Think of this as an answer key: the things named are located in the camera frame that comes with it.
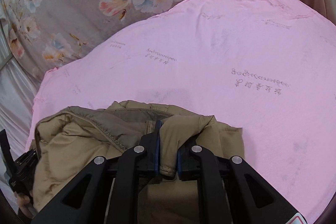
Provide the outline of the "person's left hand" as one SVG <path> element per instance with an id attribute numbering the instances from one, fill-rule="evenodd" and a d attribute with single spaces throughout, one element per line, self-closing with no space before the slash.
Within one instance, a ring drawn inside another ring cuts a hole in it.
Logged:
<path id="1" fill-rule="evenodd" d="M 14 195 L 17 199 L 17 205 L 19 207 L 19 210 L 28 219 L 33 219 L 35 216 L 35 209 L 33 205 L 31 204 L 31 200 L 29 196 L 26 196 L 22 193 L 17 193 L 17 192 L 15 192 Z"/>

